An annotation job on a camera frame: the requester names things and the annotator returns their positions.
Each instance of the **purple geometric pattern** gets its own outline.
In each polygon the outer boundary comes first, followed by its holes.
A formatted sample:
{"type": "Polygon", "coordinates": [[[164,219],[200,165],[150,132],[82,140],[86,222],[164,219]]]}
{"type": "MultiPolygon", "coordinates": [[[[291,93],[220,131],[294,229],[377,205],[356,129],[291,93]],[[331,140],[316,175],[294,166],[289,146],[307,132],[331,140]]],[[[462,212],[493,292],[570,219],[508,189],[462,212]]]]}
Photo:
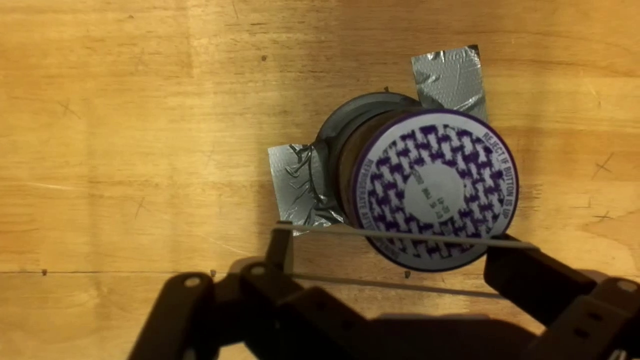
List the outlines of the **purple geometric pattern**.
{"type": "MultiPolygon", "coordinates": [[[[504,166],[493,165],[493,151],[469,131],[422,126],[387,145],[368,179],[368,207],[374,224],[387,233],[489,237],[504,209],[508,186],[504,166]],[[405,212],[403,189],[416,169],[443,165],[464,183],[464,205],[451,219],[427,224],[405,212]]],[[[454,259],[474,246],[387,240],[398,253],[413,259],[454,259]]]]}

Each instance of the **silver tape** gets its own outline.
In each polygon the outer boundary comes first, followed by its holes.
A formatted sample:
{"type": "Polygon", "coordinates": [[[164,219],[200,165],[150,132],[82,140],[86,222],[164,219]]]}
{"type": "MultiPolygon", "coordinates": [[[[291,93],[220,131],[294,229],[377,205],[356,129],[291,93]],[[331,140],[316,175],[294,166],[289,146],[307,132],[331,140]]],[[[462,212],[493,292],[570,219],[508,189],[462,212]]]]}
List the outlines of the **silver tape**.
{"type": "Polygon", "coordinates": [[[336,189],[328,186],[347,134],[374,115],[391,111],[451,108],[485,121],[476,46],[412,59],[420,104],[402,94],[365,94],[345,103],[322,126],[314,145],[267,148],[277,217],[297,227],[343,224],[336,189]]]}
{"type": "Polygon", "coordinates": [[[323,195],[323,166],[314,146],[286,145],[267,148],[277,217],[303,227],[343,222],[323,195]]]}
{"type": "Polygon", "coordinates": [[[412,72],[417,98],[423,106],[436,100],[443,108],[488,123],[477,46],[413,56],[412,72]]]}

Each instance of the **duct tape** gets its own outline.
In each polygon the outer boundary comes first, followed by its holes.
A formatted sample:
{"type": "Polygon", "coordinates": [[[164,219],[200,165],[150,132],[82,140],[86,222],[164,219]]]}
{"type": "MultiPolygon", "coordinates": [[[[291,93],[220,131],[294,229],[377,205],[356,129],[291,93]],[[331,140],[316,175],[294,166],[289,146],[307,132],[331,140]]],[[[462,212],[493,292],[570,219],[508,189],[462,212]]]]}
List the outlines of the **duct tape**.
{"type": "Polygon", "coordinates": [[[412,59],[416,93],[422,104],[485,119],[480,49],[438,51],[412,59]]]}
{"type": "MultiPolygon", "coordinates": [[[[518,173],[504,140],[464,113],[385,125],[352,170],[357,229],[456,239],[501,237],[515,215],[518,173]]],[[[387,261],[425,273],[465,267],[485,246],[370,239],[387,261]]]]}

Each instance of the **purple patterned label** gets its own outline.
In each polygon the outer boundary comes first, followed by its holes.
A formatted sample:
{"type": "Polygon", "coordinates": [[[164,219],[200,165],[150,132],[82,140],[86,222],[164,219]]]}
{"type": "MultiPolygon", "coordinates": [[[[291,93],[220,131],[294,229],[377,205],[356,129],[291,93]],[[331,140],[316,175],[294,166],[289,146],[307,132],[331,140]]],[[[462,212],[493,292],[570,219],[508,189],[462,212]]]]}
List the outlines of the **purple patterned label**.
{"type": "MultiPolygon", "coordinates": [[[[481,123],[427,113],[387,129],[356,175],[362,229],[488,239],[515,211],[518,180],[504,143],[481,123]]],[[[375,239],[393,262],[417,270],[464,267],[484,246],[375,239]]]]}

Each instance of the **wooden table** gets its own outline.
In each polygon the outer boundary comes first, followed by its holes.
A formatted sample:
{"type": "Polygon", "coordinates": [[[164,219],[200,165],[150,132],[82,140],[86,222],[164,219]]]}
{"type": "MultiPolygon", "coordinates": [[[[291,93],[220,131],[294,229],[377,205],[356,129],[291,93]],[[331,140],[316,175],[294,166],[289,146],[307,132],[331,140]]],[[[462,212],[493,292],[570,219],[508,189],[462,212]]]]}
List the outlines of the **wooden table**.
{"type": "MultiPolygon", "coordinates": [[[[518,158],[509,233],[640,281],[637,16],[634,0],[2,0],[0,355],[123,359],[164,278],[264,253],[267,146],[309,143],[356,94],[413,94],[410,56],[472,43],[518,158]]],[[[481,262],[403,278],[320,239],[296,267],[363,315],[539,330],[505,303],[420,290],[485,290],[481,262]]]]}

